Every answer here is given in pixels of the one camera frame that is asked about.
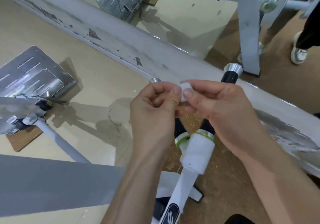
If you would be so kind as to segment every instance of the brown carpet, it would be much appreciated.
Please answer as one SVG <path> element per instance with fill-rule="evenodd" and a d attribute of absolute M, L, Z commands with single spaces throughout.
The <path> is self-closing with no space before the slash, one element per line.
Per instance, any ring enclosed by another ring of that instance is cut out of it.
<path fill-rule="evenodd" d="M 320 48 L 311 48 L 304 64 L 297 66 L 290 61 L 292 38 L 302 30 L 304 22 L 296 16 L 274 37 L 260 58 L 260 78 L 246 75 L 241 78 L 314 113 L 320 112 Z M 205 61 L 223 69 L 226 64 L 237 61 L 239 51 L 238 17 L 235 13 Z M 186 115 L 181 120 L 189 133 L 195 132 L 201 122 L 196 115 Z M 206 172 L 196 182 L 205 198 L 199 204 L 187 201 L 181 224 L 222 224 L 235 213 L 257 224 L 270 224 L 242 163 L 221 141 L 215 139 L 215 144 Z M 177 171 L 180 155 L 180 150 L 173 145 L 165 169 Z"/>

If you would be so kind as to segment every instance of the white sneaker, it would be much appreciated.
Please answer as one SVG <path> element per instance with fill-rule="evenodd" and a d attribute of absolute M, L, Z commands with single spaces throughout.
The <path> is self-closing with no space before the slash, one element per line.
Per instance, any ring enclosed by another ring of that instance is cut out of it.
<path fill-rule="evenodd" d="M 259 51 L 259 55 L 263 54 L 265 52 L 266 48 L 264 47 L 264 45 L 259 42 L 259 47 L 258 47 L 258 51 Z M 240 64 L 242 64 L 242 56 L 241 56 L 241 53 L 238 55 L 238 58 L 237 58 L 238 62 Z"/>
<path fill-rule="evenodd" d="M 290 56 L 292 63 L 296 65 L 302 64 L 306 60 L 308 55 L 308 50 L 299 49 L 296 47 L 300 34 L 301 32 L 297 33 L 293 37 L 293 49 L 291 51 L 291 56 Z"/>

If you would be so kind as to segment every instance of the person's left hand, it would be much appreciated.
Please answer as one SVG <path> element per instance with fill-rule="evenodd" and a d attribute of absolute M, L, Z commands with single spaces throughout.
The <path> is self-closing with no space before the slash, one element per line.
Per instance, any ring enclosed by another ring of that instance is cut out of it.
<path fill-rule="evenodd" d="M 170 82 L 150 83 L 130 103 L 133 153 L 152 154 L 167 150 L 174 141 L 174 118 L 181 88 Z"/>

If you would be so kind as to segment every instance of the hand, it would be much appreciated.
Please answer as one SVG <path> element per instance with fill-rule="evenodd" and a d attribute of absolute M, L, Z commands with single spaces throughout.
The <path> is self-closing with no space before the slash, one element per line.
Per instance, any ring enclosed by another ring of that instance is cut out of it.
<path fill-rule="evenodd" d="M 220 140 L 240 159 L 255 155 L 259 145 L 266 142 L 262 139 L 271 139 L 240 86 L 205 80 L 188 82 L 194 90 L 183 91 L 190 103 L 186 111 L 208 119 Z"/>
<path fill-rule="evenodd" d="M 130 103 L 133 153 L 152 154 L 174 141 L 174 118 L 181 88 L 170 82 L 150 83 Z"/>

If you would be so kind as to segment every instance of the white cloth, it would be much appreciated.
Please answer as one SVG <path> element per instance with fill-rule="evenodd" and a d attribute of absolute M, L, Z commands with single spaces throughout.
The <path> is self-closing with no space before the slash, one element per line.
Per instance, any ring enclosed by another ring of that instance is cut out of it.
<path fill-rule="evenodd" d="M 185 90 L 185 89 L 192 89 L 192 86 L 190 85 L 190 83 L 189 82 L 185 82 L 185 83 L 181 83 L 181 84 L 179 84 L 179 86 L 181 87 L 181 91 L 182 91 L 182 96 L 181 96 L 181 100 L 180 100 L 180 102 L 184 102 L 184 101 L 186 101 L 186 99 L 184 98 L 184 96 L 183 96 L 183 91 Z"/>

